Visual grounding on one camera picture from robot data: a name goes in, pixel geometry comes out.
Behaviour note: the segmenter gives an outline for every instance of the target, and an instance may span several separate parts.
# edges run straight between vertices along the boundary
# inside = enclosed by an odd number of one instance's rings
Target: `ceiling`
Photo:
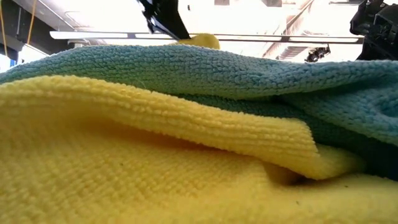
[[[14,1],[27,11],[32,11],[33,0]],[[283,0],[282,7],[267,7],[261,0],[230,0],[228,6],[216,6],[215,0],[179,0],[178,11],[189,33],[281,35],[287,34],[288,21],[297,16],[310,1]],[[294,31],[288,35],[350,36],[349,21],[356,10],[357,6],[349,4],[330,4],[326,0],[314,0],[309,10],[298,20],[300,24],[296,22]],[[35,15],[60,31],[148,32],[136,0],[38,0]],[[91,40],[90,44],[161,45],[169,42],[107,39]],[[289,45],[222,42],[221,49],[252,57],[276,58]],[[264,54],[270,47],[276,49],[273,54]],[[322,61],[354,60],[361,52],[360,45],[336,44],[330,47],[332,53]],[[308,54],[303,49],[305,47],[301,47],[299,51],[296,49],[291,57],[284,60],[303,62]]]

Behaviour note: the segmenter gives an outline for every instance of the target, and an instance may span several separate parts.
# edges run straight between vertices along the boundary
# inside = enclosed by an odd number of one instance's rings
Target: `metal bar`
[[[172,40],[164,34],[117,33],[117,32],[50,32],[56,39],[126,39]],[[275,42],[298,44],[362,44],[363,37],[329,37],[320,35],[229,35],[215,34],[220,42]]]
[[[334,6],[358,6],[364,0],[350,0],[350,1],[330,1],[329,5]]]

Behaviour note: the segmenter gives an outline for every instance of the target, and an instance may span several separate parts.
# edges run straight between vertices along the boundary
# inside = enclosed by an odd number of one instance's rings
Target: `towel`
[[[0,85],[0,123],[0,223],[398,222],[398,183],[294,118],[54,75]]]
[[[199,45],[219,47],[205,37]],[[397,67],[390,61],[281,62],[187,45],[92,46],[17,66],[0,83],[74,74],[230,111],[298,118],[316,142],[361,156],[367,173],[398,180]]]

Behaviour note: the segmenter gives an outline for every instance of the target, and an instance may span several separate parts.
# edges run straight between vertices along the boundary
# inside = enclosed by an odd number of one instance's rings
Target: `fluorescent light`
[[[50,31],[50,35],[54,39],[90,39],[90,38],[128,38],[126,33],[117,32],[62,32]]]
[[[327,47],[327,44],[313,44],[313,43],[288,43],[289,47]]]
[[[228,40],[263,40],[264,42],[267,41],[280,41],[282,37],[261,37],[258,36],[256,37],[255,35],[252,36],[239,36],[239,35],[216,35],[217,39],[223,40],[223,39],[228,39]]]
[[[140,39],[172,39],[169,35],[166,34],[136,34],[136,37]]]
[[[290,41],[294,42],[342,42],[342,43],[356,43],[358,38],[340,38],[340,37],[325,37],[325,38],[316,38],[316,37],[291,37]]]

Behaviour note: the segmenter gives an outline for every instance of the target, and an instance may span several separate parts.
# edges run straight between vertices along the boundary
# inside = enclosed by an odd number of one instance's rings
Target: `yellow microfiber towel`
[[[207,47],[216,50],[220,49],[220,42],[218,41],[217,37],[215,37],[212,34],[198,34],[192,37],[191,39],[179,40],[177,43],[174,44],[195,45],[199,47]]]
[[[0,124],[0,223],[398,222],[398,183],[296,119],[43,76],[0,85]]]

